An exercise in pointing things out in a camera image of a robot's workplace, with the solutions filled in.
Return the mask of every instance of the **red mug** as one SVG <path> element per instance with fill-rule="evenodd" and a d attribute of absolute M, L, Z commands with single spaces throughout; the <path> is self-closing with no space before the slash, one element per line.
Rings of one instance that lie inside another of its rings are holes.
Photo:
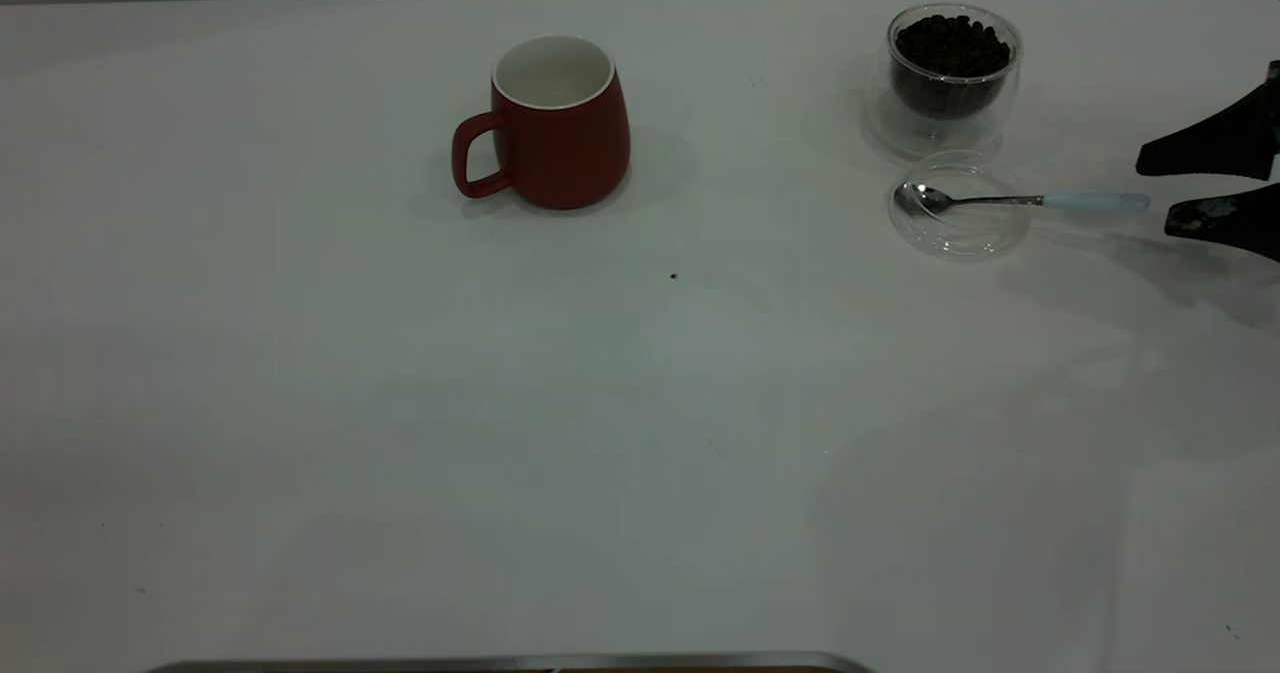
<path fill-rule="evenodd" d="M 544 209 L 581 209 L 627 171 L 631 131 L 613 59 L 586 40 L 548 35 L 493 67 L 493 109 L 453 132 L 453 182 L 467 198 L 512 187 Z M 467 180 L 467 150 L 494 131 L 498 173 Z"/>

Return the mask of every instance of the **mug handle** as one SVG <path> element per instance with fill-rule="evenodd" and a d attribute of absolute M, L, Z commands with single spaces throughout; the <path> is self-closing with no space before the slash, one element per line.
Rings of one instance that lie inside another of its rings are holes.
<path fill-rule="evenodd" d="M 497 113 L 480 113 L 479 116 L 467 118 L 453 131 L 453 182 L 467 198 L 484 198 L 486 194 L 498 193 L 499 189 L 511 186 L 503 171 L 480 178 L 480 180 L 467 180 L 467 151 L 471 150 L 471 141 L 475 141 L 483 132 L 497 129 L 502 125 L 502 118 Z"/>

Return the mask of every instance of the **white table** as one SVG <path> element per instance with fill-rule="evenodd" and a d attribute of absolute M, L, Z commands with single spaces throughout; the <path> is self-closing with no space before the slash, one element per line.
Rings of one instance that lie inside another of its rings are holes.
<path fill-rule="evenodd" d="M 1158 211 L 957 266 L 859 123 L 924 1 L 0 9 L 0 669 L 1275 669 L 1280 267 L 1160 235 L 1254 182 L 1133 162 L 1280 3 L 964 0 L 1027 41 L 1001 159 Z M 468 202 L 453 125 L 545 31 L 616 55 L 630 182 Z"/>

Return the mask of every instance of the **coffee bean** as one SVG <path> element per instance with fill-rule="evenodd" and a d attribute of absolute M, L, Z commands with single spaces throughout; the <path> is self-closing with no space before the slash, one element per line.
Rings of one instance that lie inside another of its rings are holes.
<path fill-rule="evenodd" d="M 1012 50 L 996 29 L 970 17 L 928 17 L 897 31 L 893 44 L 901 58 L 934 75 L 983 77 L 1009 67 Z M 987 107 L 1000 93 L 1004 79 L 966 82 L 937 81 L 892 63 L 893 90 L 902 102 L 923 116 L 964 118 Z"/>

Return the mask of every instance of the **mug rim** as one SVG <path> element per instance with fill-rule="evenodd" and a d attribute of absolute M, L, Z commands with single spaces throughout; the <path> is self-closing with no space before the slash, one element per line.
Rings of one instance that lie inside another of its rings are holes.
<path fill-rule="evenodd" d="M 609 63 L 609 74 L 608 74 L 608 77 L 604 78 L 604 82 L 603 82 L 603 84 L 600 84 L 600 88 L 595 90 L 595 93 L 591 93 L 591 95 L 589 95 L 589 96 L 586 96 L 585 99 L 581 99 L 581 100 L 575 100 L 575 102 L 572 102 L 572 104 L 563 104 L 563 105 L 535 105 L 535 104 L 527 104 L 527 102 L 525 102 L 525 100 L 516 99 L 515 95 L 507 93 L 507 91 L 502 88 L 502 84 L 499 84 L 499 82 L 498 82 L 498 68 L 502 67 L 502 63 L 506 61 L 506 59 L 508 58 L 508 55 L 511 55 L 512 52 L 515 52 L 516 49 L 522 47 L 522 45 L 525 45 L 525 44 L 531 44 L 535 40 L 548 40 L 548 38 L 576 40 L 580 44 L 588 44 L 588 45 L 590 45 L 590 47 L 595 49 L 596 52 L 599 52 L 600 55 L 604 55 L 605 61 Z M 579 105 L 585 105 L 585 104 L 593 102 L 593 100 L 599 99 L 599 96 L 603 95 L 604 91 L 608 90 L 609 86 L 613 84 L 613 79 L 616 79 L 617 75 L 618 75 L 618 72 L 617 72 L 617 67 L 614 67 L 614 64 L 613 64 L 613 55 L 609 55 L 608 50 L 600 49 L 598 44 L 594 44 L 593 41 L 590 41 L 588 38 L 582 38 L 582 36 L 580 36 L 580 35 L 554 35 L 554 32 L 553 32 L 553 35 L 535 35 L 535 36 L 531 36 L 531 38 L 521 40 L 520 44 L 512 45 L 511 49 L 507 49 L 507 52 L 502 54 L 502 58 L 498 58 L 498 63 L 494 63 L 492 70 L 489 70 L 489 81 L 493 83 L 493 90 L 497 90 L 498 93 L 503 96 L 503 99 L 508 100 L 508 102 L 512 102 L 515 105 L 520 105 L 521 107 L 529 107 L 530 111 L 568 111 L 568 109 L 571 109 L 571 107 L 579 107 Z"/>

